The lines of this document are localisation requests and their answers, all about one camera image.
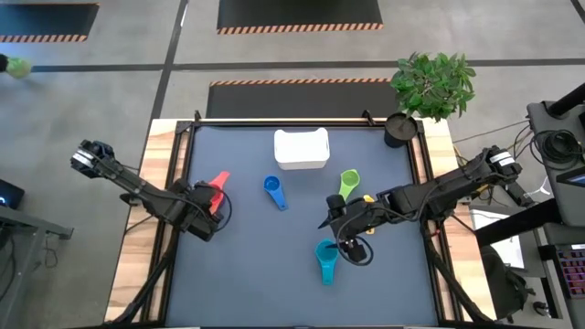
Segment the potted plant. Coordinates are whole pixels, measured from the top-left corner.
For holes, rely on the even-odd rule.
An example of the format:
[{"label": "potted plant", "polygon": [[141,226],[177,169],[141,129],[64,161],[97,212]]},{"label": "potted plant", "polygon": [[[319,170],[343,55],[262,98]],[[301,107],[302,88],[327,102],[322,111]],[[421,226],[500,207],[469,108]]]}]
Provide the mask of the potted plant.
[{"label": "potted plant", "polygon": [[475,96],[470,81],[474,76],[464,54],[448,58],[439,53],[435,59],[429,59],[429,54],[413,53],[408,59],[399,59],[399,71],[390,82],[397,92],[399,112],[386,121],[386,144],[401,147],[417,134],[414,112],[436,122],[457,111],[461,117],[467,110],[467,101]]}]

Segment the green measuring cup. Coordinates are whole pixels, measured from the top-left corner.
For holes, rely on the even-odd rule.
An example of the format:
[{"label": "green measuring cup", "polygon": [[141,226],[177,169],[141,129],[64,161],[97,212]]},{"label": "green measuring cup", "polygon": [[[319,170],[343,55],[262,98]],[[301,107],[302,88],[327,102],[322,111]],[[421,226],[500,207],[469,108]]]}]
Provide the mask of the green measuring cup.
[{"label": "green measuring cup", "polygon": [[359,174],[356,169],[345,170],[341,173],[341,187],[339,187],[339,194],[347,200],[351,191],[359,185]]}]

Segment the white paper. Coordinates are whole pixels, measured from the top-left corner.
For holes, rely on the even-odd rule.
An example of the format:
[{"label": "white paper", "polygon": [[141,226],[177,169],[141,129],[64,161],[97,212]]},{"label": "white paper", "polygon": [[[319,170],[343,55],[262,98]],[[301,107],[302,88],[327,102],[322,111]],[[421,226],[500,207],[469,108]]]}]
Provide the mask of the white paper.
[{"label": "white paper", "polygon": [[[495,223],[500,219],[508,218],[508,215],[475,209],[472,210],[471,213],[474,229],[479,229]],[[520,238],[518,236],[493,243],[492,247],[494,247],[497,254],[500,255],[500,258],[502,258],[504,264],[515,268],[524,269],[524,260],[522,259]]]}]

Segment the gray floor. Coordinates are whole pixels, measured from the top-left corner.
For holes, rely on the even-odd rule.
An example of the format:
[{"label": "gray floor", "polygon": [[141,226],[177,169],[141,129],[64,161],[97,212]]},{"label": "gray floor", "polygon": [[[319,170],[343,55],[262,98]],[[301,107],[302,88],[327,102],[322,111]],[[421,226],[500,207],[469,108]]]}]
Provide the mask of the gray floor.
[{"label": "gray floor", "polygon": [[[55,65],[164,64],[179,1],[103,0],[86,43],[0,44],[0,53],[30,58],[49,69]],[[585,58],[585,25],[570,0],[379,3],[385,23],[379,31],[218,36],[218,0],[193,1],[175,63],[396,60],[413,51],[458,51],[472,59]],[[585,76],[585,65],[476,70],[477,97],[461,119],[450,120],[453,140],[520,122],[529,102],[555,100]],[[207,86],[213,80],[377,78],[393,72],[174,71],[161,117],[190,118],[194,110],[204,113]],[[22,328],[101,322],[128,207],[118,199],[121,190],[69,169],[69,158],[82,139],[99,139],[113,145],[121,161],[138,165],[160,77],[161,71],[34,73],[27,80],[0,76],[0,138],[4,141],[0,177],[25,188],[25,211],[76,229],[71,241],[59,245],[53,241],[58,245],[58,267],[41,267],[35,273]],[[508,146],[523,126],[457,146],[466,157],[484,146]],[[544,169],[528,154],[519,162],[524,167],[520,184],[527,191],[538,189]],[[533,196],[540,201],[547,197]],[[510,202],[501,191],[497,198]]]}]

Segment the yellow part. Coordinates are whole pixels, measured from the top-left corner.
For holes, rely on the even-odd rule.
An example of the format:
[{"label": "yellow part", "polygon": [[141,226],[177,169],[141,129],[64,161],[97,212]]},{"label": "yellow part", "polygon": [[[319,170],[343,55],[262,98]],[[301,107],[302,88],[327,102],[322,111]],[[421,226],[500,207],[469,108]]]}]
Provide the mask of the yellow part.
[{"label": "yellow part", "polygon": [[[369,195],[365,195],[364,196],[364,201],[366,202],[375,202],[374,198],[372,196]],[[374,232],[376,231],[375,228],[371,228],[369,230],[366,231],[366,234],[374,234]]]}]

